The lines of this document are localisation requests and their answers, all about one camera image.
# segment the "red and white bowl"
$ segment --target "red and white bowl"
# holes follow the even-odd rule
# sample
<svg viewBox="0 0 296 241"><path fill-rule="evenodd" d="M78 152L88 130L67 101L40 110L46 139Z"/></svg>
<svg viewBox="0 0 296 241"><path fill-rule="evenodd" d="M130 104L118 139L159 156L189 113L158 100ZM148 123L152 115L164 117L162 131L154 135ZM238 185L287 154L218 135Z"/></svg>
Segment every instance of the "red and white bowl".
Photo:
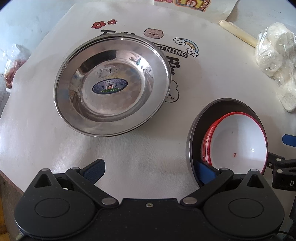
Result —
<svg viewBox="0 0 296 241"><path fill-rule="evenodd" d="M214 168L234 173L265 170L267 140L260 124L243 112L231 112L216 120L204 136L202 160Z"/></svg>

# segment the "plastic wrap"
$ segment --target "plastic wrap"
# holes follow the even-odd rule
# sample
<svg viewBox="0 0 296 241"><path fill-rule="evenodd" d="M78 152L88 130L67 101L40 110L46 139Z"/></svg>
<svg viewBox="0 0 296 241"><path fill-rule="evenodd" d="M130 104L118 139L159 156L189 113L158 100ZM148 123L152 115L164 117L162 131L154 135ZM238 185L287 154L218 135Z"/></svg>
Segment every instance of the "plastic wrap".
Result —
<svg viewBox="0 0 296 241"><path fill-rule="evenodd" d="M296 109L296 36L282 23L259 34L255 58L259 68L279 85L278 97L286 109Z"/></svg>
<svg viewBox="0 0 296 241"><path fill-rule="evenodd" d="M7 88L11 89L16 71L28 60L29 57L29 50L18 44L14 44L9 50L6 50L3 53L3 59L6 60L4 79Z"/></svg>

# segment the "red flower print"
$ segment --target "red flower print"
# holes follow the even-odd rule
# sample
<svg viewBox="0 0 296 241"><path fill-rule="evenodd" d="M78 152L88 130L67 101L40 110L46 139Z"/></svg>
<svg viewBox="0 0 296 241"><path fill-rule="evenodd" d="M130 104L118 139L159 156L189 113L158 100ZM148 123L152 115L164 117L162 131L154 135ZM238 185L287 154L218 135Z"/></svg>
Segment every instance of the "red flower print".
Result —
<svg viewBox="0 0 296 241"><path fill-rule="evenodd" d="M105 24L104 21L95 22L91 28L98 29L98 28L100 28L100 27L104 27L105 25L106 25L106 24Z"/></svg>
<svg viewBox="0 0 296 241"><path fill-rule="evenodd" d="M117 21L115 19L111 19L110 21L108 21L108 24L116 24Z"/></svg>

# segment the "oval sticker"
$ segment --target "oval sticker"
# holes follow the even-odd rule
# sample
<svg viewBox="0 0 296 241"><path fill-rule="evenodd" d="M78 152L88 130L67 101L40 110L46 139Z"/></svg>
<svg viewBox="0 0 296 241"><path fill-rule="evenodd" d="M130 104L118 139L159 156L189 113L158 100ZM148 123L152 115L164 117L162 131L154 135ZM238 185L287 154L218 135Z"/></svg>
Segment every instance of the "oval sticker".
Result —
<svg viewBox="0 0 296 241"><path fill-rule="evenodd" d="M94 93L101 95L113 94L123 90L127 85L128 82L123 79L108 79L96 83L92 90Z"/></svg>

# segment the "wooden rolling pin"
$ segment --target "wooden rolling pin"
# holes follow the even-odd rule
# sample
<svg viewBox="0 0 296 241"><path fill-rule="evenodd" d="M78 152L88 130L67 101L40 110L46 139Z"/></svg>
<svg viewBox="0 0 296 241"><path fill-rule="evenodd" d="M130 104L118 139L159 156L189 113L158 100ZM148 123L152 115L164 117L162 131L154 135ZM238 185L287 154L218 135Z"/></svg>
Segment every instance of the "wooden rolling pin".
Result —
<svg viewBox="0 0 296 241"><path fill-rule="evenodd" d="M219 22L219 25L226 29L228 32L232 33L242 41L246 42L247 44L256 47L257 39L255 39L253 36L249 35L239 27L235 26L232 22L227 22L225 20L221 20Z"/></svg>

